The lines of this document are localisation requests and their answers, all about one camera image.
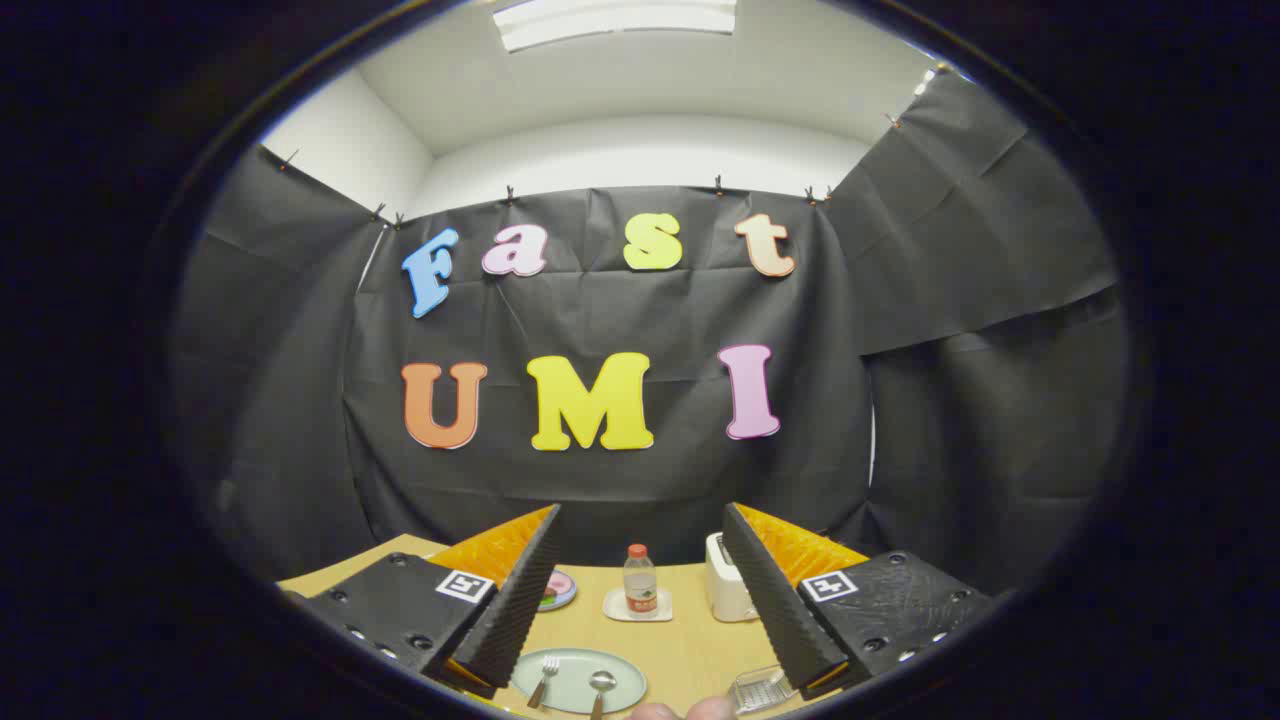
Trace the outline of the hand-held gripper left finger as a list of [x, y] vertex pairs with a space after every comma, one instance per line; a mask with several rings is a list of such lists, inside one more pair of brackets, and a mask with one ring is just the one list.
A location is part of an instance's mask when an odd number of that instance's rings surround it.
[[296, 605], [380, 659], [484, 700], [509, 684], [563, 548], [561, 506], [430, 557], [396, 551]]

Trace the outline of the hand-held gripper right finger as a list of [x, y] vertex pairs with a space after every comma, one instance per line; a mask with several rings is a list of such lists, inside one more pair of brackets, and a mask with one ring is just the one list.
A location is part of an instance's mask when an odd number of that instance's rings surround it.
[[804, 700], [924, 659], [995, 605], [913, 553], [867, 557], [744, 503], [724, 506], [722, 537]]

